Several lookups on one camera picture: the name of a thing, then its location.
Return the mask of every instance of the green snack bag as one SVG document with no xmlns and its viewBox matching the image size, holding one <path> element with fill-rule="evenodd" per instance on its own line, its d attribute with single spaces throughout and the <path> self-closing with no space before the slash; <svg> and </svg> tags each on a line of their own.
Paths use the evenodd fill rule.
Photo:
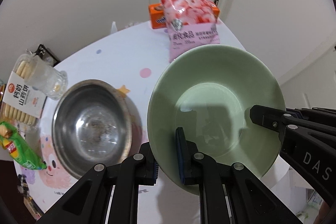
<svg viewBox="0 0 336 224">
<path fill-rule="evenodd" d="M 16 127 L 8 122 L 0 122 L 0 141 L 10 156 L 23 167 L 31 170 L 47 168 L 46 164 L 17 132 Z"/>
</svg>

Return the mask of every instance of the cartoon face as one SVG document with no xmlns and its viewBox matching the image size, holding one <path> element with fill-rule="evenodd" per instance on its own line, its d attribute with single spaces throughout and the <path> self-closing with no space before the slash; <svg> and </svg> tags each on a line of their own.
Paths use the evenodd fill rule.
<svg viewBox="0 0 336 224">
<path fill-rule="evenodd" d="M 39 171 L 43 183 L 51 188 L 67 189 L 70 187 L 70 175 L 63 168 L 55 154 L 51 136 L 41 137 L 43 160 L 47 168 Z"/>
</svg>

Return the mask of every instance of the pink polka dot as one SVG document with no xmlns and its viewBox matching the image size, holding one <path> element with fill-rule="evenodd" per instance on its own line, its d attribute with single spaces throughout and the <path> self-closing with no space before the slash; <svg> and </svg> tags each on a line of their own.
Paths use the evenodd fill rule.
<svg viewBox="0 0 336 224">
<path fill-rule="evenodd" d="M 140 71 L 140 76 L 142 78 L 147 78 L 152 74 L 152 71 L 149 68 L 144 68 Z"/>
</svg>

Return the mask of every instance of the floor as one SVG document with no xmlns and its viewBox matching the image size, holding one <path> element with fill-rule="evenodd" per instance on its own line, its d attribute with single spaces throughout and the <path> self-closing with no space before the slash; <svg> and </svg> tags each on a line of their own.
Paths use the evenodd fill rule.
<svg viewBox="0 0 336 224">
<path fill-rule="evenodd" d="M 23 196 L 17 191 L 17 178 L 13 161 L 0 160 L 0 170 L 0 196 L 8 210 L 18 224 L 36 223 L 23 203 Z"/>
</svg>

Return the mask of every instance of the cartoon print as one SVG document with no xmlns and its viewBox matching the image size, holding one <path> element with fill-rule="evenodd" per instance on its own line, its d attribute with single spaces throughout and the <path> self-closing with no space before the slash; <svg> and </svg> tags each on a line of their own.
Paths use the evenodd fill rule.
<svg viewBox="0 0 336 224">
<path fill-rule="evenodd" d="M 59 162 L 53 148 L 51 136 L 41 137 L 41 149 L 43 160 L 47 168 L 39 170 L 42 182 L 51 188 L 67 189 L 70 185 L 70 175 Z"/>
<path fill-rule="evenodd" d="M 26 177 L 26 182 L 29 184 L 34 184 L 35 183 L 35 170 L 29 170 L 24 168 L 23 166 L 21 167 L 21 175 Z"/>
<path fill-rule="evenodd" d="M 120 92 L 121 97 L 126 98 L 126 94 L 130 92 L 125 85 L 122 85 L 120 89 L 117 89 Z"/>
</svg>

